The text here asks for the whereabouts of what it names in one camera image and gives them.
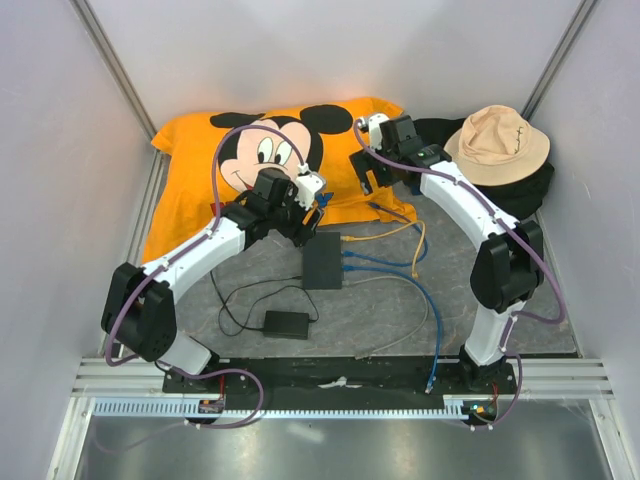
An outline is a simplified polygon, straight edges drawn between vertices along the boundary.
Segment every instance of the power adapter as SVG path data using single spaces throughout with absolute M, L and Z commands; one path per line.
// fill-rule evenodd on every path
M 264 316 L 262 334 L 270 338 L 309 338 L 309 314 L 267 310 Z

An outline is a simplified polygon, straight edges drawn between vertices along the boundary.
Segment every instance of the gray floor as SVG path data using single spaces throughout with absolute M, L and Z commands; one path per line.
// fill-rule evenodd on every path
M 93 418 L 118 449 L 177 419 Z M 434 420 L 261 420 L 224 432 L 182 426 L 123 454 L 86 445 L 78 480 L 611 479 L 588 405 L 520 402 L 493 432 Z
M 438 305 L 444 324 L 442 354 L 456 354 L 473 326 L 475 299 L 469 288 L 469 275 L 475 252 L 462 230 L 432 201 L 412 196 L 406 187 L 396 188 L 397 195 L 412 203 L 419 218 L 427 223 L 429 254 L 418 267 L 420 281 Z M 372 235 L 391 229 L 390 224 L 339 225 L 326 230 L 351 235 Z M 376 255 L 391 261 L 409 261 L 416 248 L 418 234 L 407 229 L 399 234 L 369 242 L 343 244 L 343 250 Z M 376 266 L 369 262 L 347 259 L 349 264 Z M 301 252 L 277 233 L 258 242 L 246 252 L 220 265 L 215 276 L 223 294 L 255 281 L 287 278 L 301 274 Z M 349 272 L 345 280 L 377 276 Z M 251 304 L 259 297 L 286 284 L 260 285 L 235 296 L 230 304 L 236 318 L 244 321 Z M 225 357 L 232 356 L 307 356 L 354 355 L 385 345 L 413 330 L 424 313 L 424 302 L 417 291 L 404 282 L 379 281 L 338 291 L 313 291 L 312 298 L 320 311 L 320 320 L 311 326 L 309 339 L 269 339 L 261 333 L 245 331 L 236 337 L 225 337 L 217 324 L 220 302 L 208 277 L 201 279 L 177 305 L 179 328 Z M 260 326 L 268 309 L 313 311 L 302 292 L 285 290 L 260 303 L 249 325 Z M 528 303 L 528 309 L 553 315 L 555 299 L 547 282 Z M 226 314 L 222 324 L 228 332 L 236 328 Z M 431 314 L 426 326 L 411 339 L 389 348 L 385 355 L 428 355 L 434 353 L 436 323 Z M 571 353 L 576 345 L 568 322 L 548 327 L 522 319 L 511 336 L 510 347 L 520 353 Z

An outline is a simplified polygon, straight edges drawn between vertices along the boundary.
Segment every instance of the gray mat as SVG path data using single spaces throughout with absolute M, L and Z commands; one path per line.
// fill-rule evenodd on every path
M 462 230 L 432 201 L 411 196 L 404 186 L 398 196 L 411 202 L 419 218 L 427 222 L 429 254 L 419 264 L 420 281 L 439 307 L 444 324 L 442 354 L 456 354 L 473 326 L 476 302 L 469 287 L 469 275 L 475 252 Z M 326 230 L 350 235 L 373 235 L 388 231 L 398 224 L 340 225 Z M 409 261 L 416 248 L 418 234 L 407 229 L 399 234 L 369 242 L 343 243 L 343 250 L 376 255 L 391 261 Z M 251 282 L 286 278 L 301 274 L 301 251 L 289 240 L 272 233 L 246 252 L 229 259 L 215 270 L 223 294 Z M 346 259 L 354 265 L 376 266 L 369 262 Z M 378 274 L 349 272 L 345 278 L 355 281 Z M 251 304 L 259 297 L 282 285 L 299 285 L 299 281 L 259 285 L 235 296 L 230 308 L 244 322 Z M 418 292 L 401 281 L 383 280 L 337 291 L 312 291 L 320 319 L 310 329 L 308 340 L 269 339 L 259 332 L 244 331 L 236 337 L 225 337 L 217 323 L 220 302 L 208 277 L 201 279 L 177 305 L 178 326 L 195 334 L 200 342 L 224 357 L 232 356 L 307 356 L 354 355 L 369 351 L 410 332 L 422 319 L 424 302 Z M 555 299 L 547 282 L 527 305 L 529 310 L 554 315 Z M 304 293 L 288 289 L 256 306 L 249 325 L 261 326 L 267 309 L 313 312 Z M 226 331 L 237 327 L 225 313 L 222 323 Z M 435 349 L 436 322 L 433 313 L 425 327 L 411 339 L 380 354 L 427 355 Z M 521 319 L 510 340 L 510 348 L 520 353 L 568 353 L 576 346 L 568 322 L 548 327 L 533 320 Z

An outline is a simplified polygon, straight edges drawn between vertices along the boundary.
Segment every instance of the beige hat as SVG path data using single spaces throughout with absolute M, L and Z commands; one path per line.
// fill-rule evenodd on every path
M 505 185 L 542 166 L 549 138 L 513 108 L 492 105 L 469 116 L 444 149 L 471 183 Z

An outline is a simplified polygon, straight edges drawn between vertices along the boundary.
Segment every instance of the blue ethernet cable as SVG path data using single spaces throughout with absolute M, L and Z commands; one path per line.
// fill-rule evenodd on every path
M 440 356 L 440 343 L 442 341 L 442 317 L 440 316 L 440 310 L 438 310 L 438 307 L 436 307 L 436 304 L 433 301 L 433 298 L 431 298 L 431 295 L 429 295 L 429 292 L 427 292 L 427 290 L 419 282 L 417 282 L 414 278 L 412 278 L 411 275 L 407 275 L 407 274 L 405 274 L 403 272 L 399 272 L 399 271 L 393 270 L 391 268 L 359 267 L 359 266 L 355 266 L 355 265 L 343 265 L 342 266 L 342 270 L 345 271 L 345 272 L 362 271 L 362 272 L 390 273 L 392 275 L 397 275 L 399 277 L 403 277 L 403 278 L 409 280 L 411 283 L 413 283 L 416 287 L 418 287 L 422 291 L 424 296 L 429 301 L 429 304 L 431 305 L 431 308 L 433 309 L 433 313 L 434 313 L 434 315 L 436 317 L 436 326 L 437 326 L 436 353 L 435 353 L 435 358 L 433 360 L 433 366 L 431 367 L 431 373 L 429 374 L 429 379 L 427 380 L 427 388 L 426 388 L 426 392 L 427 393 L 431 392 L 431 389 L 433 388 L 433 382 L 436 379 L 436 369 L 437 369 L 437 366 L 438 366 L 438 357 Z

